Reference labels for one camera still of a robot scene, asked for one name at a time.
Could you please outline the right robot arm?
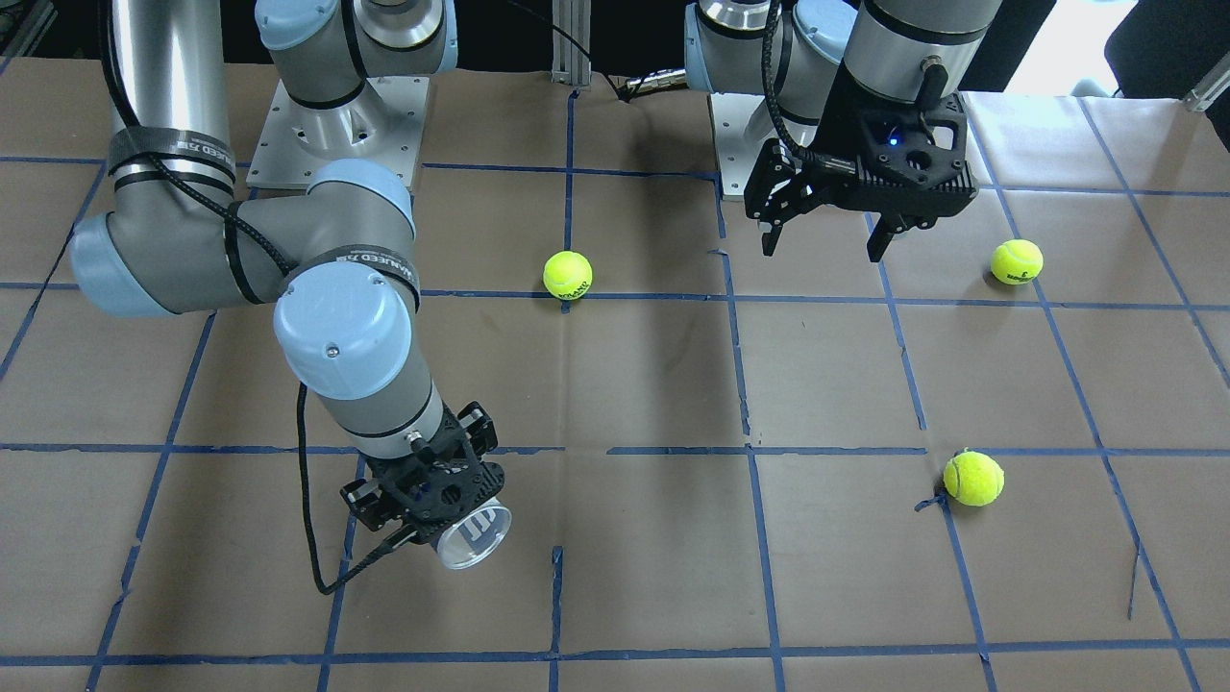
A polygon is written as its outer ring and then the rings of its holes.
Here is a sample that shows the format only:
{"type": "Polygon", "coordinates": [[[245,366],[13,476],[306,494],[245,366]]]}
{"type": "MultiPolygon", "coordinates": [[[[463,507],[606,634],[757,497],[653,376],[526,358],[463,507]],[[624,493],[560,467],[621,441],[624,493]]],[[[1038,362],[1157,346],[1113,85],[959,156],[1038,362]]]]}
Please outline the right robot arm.
{"type": "Polygon", "coordinates": [[[455,543],[469,560],[504,538],[494,428],[451,412],[419,345],[411,194],[390,168],[338,159],[298,197],[237,202],[215,1],[102,1],[100,57],[114,106],[114,210],[79,222],[75,279],[118,316],[272,304],[303,386],[371,470],[344,487],[370,530],[455,543]]]}

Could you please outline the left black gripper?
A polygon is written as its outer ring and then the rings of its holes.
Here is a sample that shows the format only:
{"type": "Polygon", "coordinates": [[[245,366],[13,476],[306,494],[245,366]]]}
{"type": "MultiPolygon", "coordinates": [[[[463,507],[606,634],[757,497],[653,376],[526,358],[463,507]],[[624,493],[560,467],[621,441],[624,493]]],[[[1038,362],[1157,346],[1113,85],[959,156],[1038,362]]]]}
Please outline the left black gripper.
{"type": "Polygon", "coordinates": [[[898,235],[927,227],[927,216],[969,206],[978,181],[966,155],[968,118],[957,92],[941,93],[947,76],[922,73],[918,96],[898,102],[839,73],[808,146],[819,163],[766,139],[744,186],[744,214],[760,229],[763,254],[775,253],[785,222],[800,214],[803,183],[840,209],[879,213],[866,245],[873,263],[898,235]]]}

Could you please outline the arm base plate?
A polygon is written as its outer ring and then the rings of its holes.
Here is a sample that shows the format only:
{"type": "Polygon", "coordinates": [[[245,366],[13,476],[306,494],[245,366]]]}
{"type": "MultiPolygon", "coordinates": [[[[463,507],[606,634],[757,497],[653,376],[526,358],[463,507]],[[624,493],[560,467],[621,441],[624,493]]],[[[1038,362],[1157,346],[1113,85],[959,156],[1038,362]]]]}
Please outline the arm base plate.
{"type": "Polygon", "coordinates": [[[308,109],[277,84],[246,183],[304,191],[325,163],[364,159],[391,170],[412,191],[428,96],[427,76],[378,76],[351,104],[308,109]]]}
{"type": "Polygon", "coordinates": [[[708,104],[721,195],[742,202],[763,144],[776,136],[772,119],[761,95],[710,93],[708,104]]]}

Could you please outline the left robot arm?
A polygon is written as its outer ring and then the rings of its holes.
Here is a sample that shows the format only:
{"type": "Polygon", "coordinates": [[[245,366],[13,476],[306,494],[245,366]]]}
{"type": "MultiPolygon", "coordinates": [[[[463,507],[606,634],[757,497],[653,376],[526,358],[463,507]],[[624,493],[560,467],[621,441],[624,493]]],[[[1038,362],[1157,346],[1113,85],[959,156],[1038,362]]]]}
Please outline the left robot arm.
{"type": "Polygon", "coordinates": [[[690,88],[761,100],[740,197],[775,253],[819,206],[873,213],[867,258],[975,200],[959,84],[998,1],[694,1],[690,88]]]}

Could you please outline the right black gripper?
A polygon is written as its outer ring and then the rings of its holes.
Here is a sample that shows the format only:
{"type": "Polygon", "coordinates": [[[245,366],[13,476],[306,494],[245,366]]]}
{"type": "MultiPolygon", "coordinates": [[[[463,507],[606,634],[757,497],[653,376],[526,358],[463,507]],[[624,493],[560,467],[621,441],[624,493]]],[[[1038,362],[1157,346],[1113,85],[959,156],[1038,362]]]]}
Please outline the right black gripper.
{"type": "Polygon", "coordinates": [[[373,479],[348,482],[339,495],[368,531],[392,522],[455,525],[501,492],[501,465],[483,461],[497,444],[494,422],[478,402],[460,415],[444,408],[435,438],[412,442],[403,458],[367,457],[373,479]]]}

